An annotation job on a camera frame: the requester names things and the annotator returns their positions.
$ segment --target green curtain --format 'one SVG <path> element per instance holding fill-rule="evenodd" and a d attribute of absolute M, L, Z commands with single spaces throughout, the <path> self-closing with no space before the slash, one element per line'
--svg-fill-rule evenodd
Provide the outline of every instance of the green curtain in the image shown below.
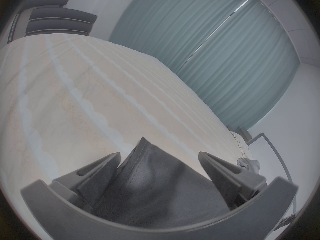
<path fill-rule="evenodd" d="M 245 1 L 133 0 L 109 41 L 156 57 L 226 126 L 248 129 L 284 94 L 299 59 L 258 0 L 234 12 Z"/>

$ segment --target pillow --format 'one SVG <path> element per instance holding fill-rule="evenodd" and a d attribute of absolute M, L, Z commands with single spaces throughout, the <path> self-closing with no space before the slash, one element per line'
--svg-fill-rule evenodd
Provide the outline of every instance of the pillow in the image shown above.
<path fill-rule="evenodd" d="M 233 131 L 230 131 L 230 132 L 234 136 L 235 140 L 237 141 L 243 158 L 249 158 L 249 159 L 253 160 L 250 149 L 249 149 L 247 143 L 245 142 L 245 140 L 241 137 L 241 135 L 236 132 L 233 132 Z"/>

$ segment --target teal curtain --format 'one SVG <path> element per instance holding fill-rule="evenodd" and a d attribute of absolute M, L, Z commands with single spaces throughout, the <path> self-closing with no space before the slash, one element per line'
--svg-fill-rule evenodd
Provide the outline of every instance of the teal curtain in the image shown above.
<path fill-rule="evenodd" d="M 299 59 L 258 0 L 234 12 L 245 1 L 133 0 L 109 41 L 156 57 L 226 126 L 248 129 L 284 94 Z"/>

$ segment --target mattress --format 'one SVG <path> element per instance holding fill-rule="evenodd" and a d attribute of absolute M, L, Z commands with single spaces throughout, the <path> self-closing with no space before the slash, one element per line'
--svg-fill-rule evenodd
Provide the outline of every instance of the mattress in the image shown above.
<path fill-rule="evenodd" d="M 50 184 L 145 137 L 208 178 L 204 151 L 237 164 L 233 135 L 170 69 L 149 55 L 74 34 L 24 37 L 0 51 L 0 185 L 21 219 L 50 239 L 20 189 Z"/>

